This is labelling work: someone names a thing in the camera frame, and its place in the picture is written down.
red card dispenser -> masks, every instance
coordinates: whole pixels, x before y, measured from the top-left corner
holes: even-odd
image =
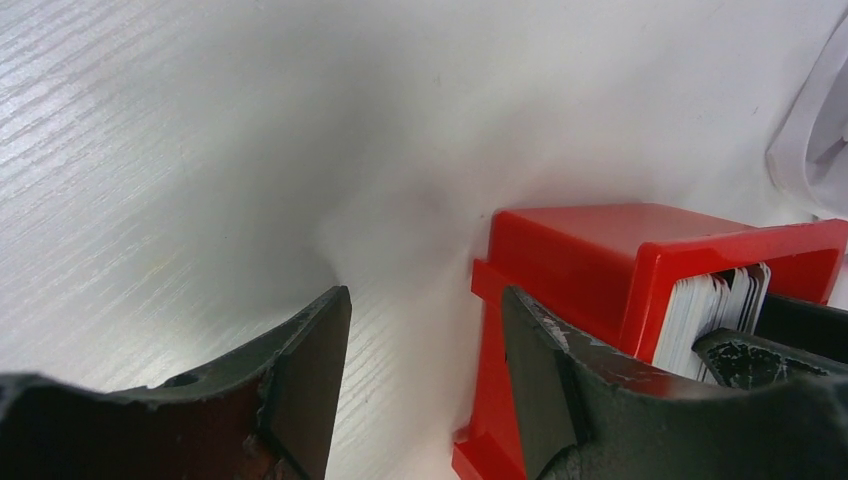
[[[474,410],[458,434],[453,467],[463,480],[525,479],[500,301],[517,285],[577,328],[650,363],[674,284],[765,262],[769,292],[826,303],[848,242],[829,220],[754,228],[656,204],[498,212],[488,260],[471,290],[483,299]]]

black object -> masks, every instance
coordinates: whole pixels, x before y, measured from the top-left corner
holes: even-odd
[[[521,290],[504,336],[528,479],[848,478],[848,380],[751,391],[659,370]]]
[[[0,376],[0,478],[322,479],[349,326],[347,288],[334,287],[154,389]]]
[[[848,363],[848,312],[767,294],[754,332],[758,337]]]
[[[750,390],[798,375],[848,375],[839,362],[726,328],[699,338],[692,350],[725,387]]]

stack of cards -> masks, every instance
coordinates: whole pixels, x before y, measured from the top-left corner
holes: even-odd
[[[678,281],[671,292],[653,365],[715,383],[692,352],[692,344],[717,328],[753,333],[770,279],[771,270],[760,263]]]

